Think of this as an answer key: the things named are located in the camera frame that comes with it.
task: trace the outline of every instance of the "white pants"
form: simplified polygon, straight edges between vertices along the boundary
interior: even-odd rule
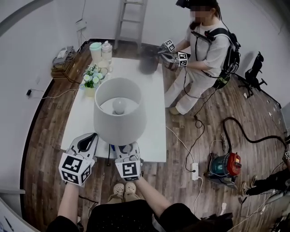
[[[175,101],[180,92],[184,89],[185,69],[182,69],[175,82],[171,85],[169,90],[165,93],[165,107],[168,108]],[[191,89],[188,92],[193,97],[200,97],[204,91],[212,87],[216,79],[210,78],[203,73],[198,73],[187,69],[187,76],[185,86],[192,82]],[[197,98],[191,98],[184,95],[176,105],[176,109],[181,114],[186,114],[192,109]]]

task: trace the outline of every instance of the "wooden floor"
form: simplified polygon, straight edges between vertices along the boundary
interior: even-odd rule
[[[136,47],[131,44],[120,44],[115,57],[137,58]],[[91,62],[89,51],[82,54],[80,62],[85,68]],[[175,73],[164,69],[165,90],[174,81]],[[273,100],[261,92],[256,92],[250,99],[245,99],[245,89],[239,89],[240,82],[233,77],[229,84],[217,91],[205,104],[198,114],[198,118],[205,124],[205,132],[192,149],[196,162],[199,162],[200,175],[206,172],[209,162],[209,144],[212,140],[220,140],[222,133],[222,120],[233,116],[242,124],[252,140],[267,135],[279,135],[284,137],[280,110]],[[49,96],[57,96],[71,88],[78,88],[66,80],[55,82]],[[36,121],[34,131],[29,144],[27,160],[25,164],[24,197],[25,215],[28,223],[40,231],[45,231],[48,224],[55,219],[60,205],[65,184],[58,173],[62,151],[60,145],[73,104],[72,93],[66,93],[59,98],[46,99]],[[172,116],[166,110],[166,125],[171,128],[179,138],[190,147],[200,135],[202,129],[195,127],[193,118],[204,100],[199,100],[190,113],[184,116]],[[268,115],[271,112],[274,122]],[[282,161],[283,146],[275,141],[268,140],[259,144],[250,144],[242,136],[237,125],[232,121],[227,123],[232,148],[242,157],[242,173],[237,178],[237,185],[243,181],[250,182],[253,175],[266,178],[272,170]],[[166,131],[167,162],[145,163],[143,166],[144,177],[156,187],[164,196],[173,203],[184,203],[192,211],[193,202],[199,193],[201,180],[192,181],[190,173],[184,170],[184,161],[187,151],[176,139],[171,131]],[[223,155],[220,142],[215,142],[212,152]],[[120,176],[114,165],[107,167],[106,159],[99,159],[92,169],[92,175],[86,181],[86,187],[81,195],[101,204],[106,203],[112,193],[114,184],[120,181]],[[206,217],[211,214],[219,214],[222,203],[227,203],[226,212],[233,212],[234,224],[238,224],[244,217],[240,217],[240,204],[238,192],[224,186],[217,186],[203,177],[201,194],[196,202],[197,217]],[[250,215],[269,197],[268,194],[253,196],[244,203],[241,215]],[[277,217],[281,215],[289,202],[281,199],[273,203],[263,215],[254,214],[240,226],[232,231],[268,231]],[[87,212],[91,202],[79,199],[79,216],[82,223],[87,223]]]

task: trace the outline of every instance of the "backpack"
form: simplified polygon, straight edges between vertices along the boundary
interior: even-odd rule
[[[229,30],[226,30],[224,28],[216,28],[211,31],[206,31],[205,35],[201,35],[195,31],[191,32],[193,35],[195,35],[197,38],[201,37],[202,39],[206,40],[210,45],[213,43],[215,38],[217,36],[226,36],[231,45],[229,46],[227,50],[227,56],[223,65],[223,70],[221,73],[221,76],[224,76],[225,74],[235,73],[240,65],[240,53],[239,48],[241,45],[237,41],[237,37],[235,34],[231,33]],[[195,44],[195,57],[197,60],[197,54],[196,54],[196,47],[197,47],[197,41]]]

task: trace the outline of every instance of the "hair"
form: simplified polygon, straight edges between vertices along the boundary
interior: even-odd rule
[[[189,4],[190,4],[190,6],[207,6],[210,9],[214,8],[216,10],[214,15],[217,16],[220,20],[222,20],[221,9],[218,5],[217,0],[189,0]],[[189,27],[193,31],[199,25],[200,25],[200,23],[197,23],[194,21],[191,23],[191,25]]]

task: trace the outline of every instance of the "white outfit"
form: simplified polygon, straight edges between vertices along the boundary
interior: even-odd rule
[[[205,31],[209,31],[216,28],[225,28],[225,25],[222,21],[219,21],[218,24],[212,26],[198,26],[194,31],[204,35]],[[196,61],[195,58],[195,43],[196,36],[191,33],[190,28],[188,28],[185,40],[190,42],[191,47],[191,57],[189,59],[190,62]],[[230,46],[230,41],[226,36],[217,36],[213,41],[212,45],[209,46],[208,42],[198,39],[197,43],[197,58],[198,61],[203,61],[204,64],[211,69],[206,70],[205,72],[209,73],[213,77],[218,77],[221,73],[221,67],[224,63],[224,60],[227,55],[227,50]],[[200,70],[187,68],[187,76],[185,86],[192,82],[191,89],[188,92],[189,95],[194,97],[200,97],[204,91],[214,85],[216,79],[210,78],[206,74],[204,74]],[[184,88],[184,78],[185,78],[185,69],[180,72],[180,75],[177,77],[175,82],[169,88],[169,90],[165,93],[165,107],[168,108],[180,94],[180,92]],[[176,105],[176,109],[181,114],[186,114],[198,101],[197,98],[191,98],[187,95],[182,97],[180,101]]]

